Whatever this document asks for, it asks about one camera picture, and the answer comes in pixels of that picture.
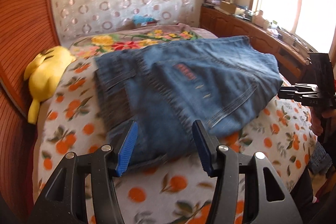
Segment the box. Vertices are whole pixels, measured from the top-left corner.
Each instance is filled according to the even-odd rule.
[[[159,22],[158,20],[150,21],[150,22],[142,22],[142,23],[134,24],[134,28],[139,29],[143,27],[152,27],[152,26],[156,26],[158,22]]]
[[[244,9],[239,8],[236,4],[225,2],[225,1],[220,2],[220,8],[233,15],[240,15],[245,12]]]

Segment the wooden cabinet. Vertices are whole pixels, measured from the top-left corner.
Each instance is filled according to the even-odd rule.
[[[199,21],[199,26],[202,29],[208,30],[212,33],[215,32],[215,27],[216,27],[216,16],[213,15],[212,12],[208,11],[202,11],[201,13],[201,19]]]
[[[274,39],[269,39],[269,36],[263,32],[255,31],[250,39],[251,45],[259,52],[275,54],[279,45]]]
[[[229,28],[230,17],[225,15],[223,17],[217,17],[216,25],[213,33],[218,37],[230,37],[231,29]]]
[[[211,14],[202,9],[201,17],[199,19],[199,27],[205,30],[209,30],[210,23],[211,23]]]
[[[251,36],[252,28],[244,21],[233,18],[231,28],[231,36],[236,37],[238,35]]]
[[[280,73],[292,84],[298,83],[307,70],[306,60],[301,55],[250,22],[206,7],[201,9],[199,22],[202,29],[206,29],[218,37],[249,36],[253,48],[276,57]]]

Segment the yellow plush toy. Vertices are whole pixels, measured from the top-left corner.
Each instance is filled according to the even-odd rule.
[[[33,101],[28,122],[36,124],[40,103],[53,96],[67,66],[76,58],[64,47],[56,46],[39,53],[25,69],[24,80],[29,78],[29,91]]]

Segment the red label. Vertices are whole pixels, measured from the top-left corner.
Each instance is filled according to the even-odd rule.
[[[177,68],[180,72],[182,72],[183,75],[188,78],[188,80],[196,79],[196,76],[186,65],[179,63],[174,65],[174,67]]]

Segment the denim jeans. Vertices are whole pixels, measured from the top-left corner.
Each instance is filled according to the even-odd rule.
[[[129,119],[138,122],[130,165],[147,165],[196,149],[192,123],[209,134],[243,128],[278,92],[273,55],[254,50],[248,37],[174,41],[96,58],[98,101],[108,140]]]
[[[309,159],[308,168],[313,175],[316,175],[318,173],[326,174],[331,166],[331,157],[327,154],[321,143],[317,142],[315,150]]]

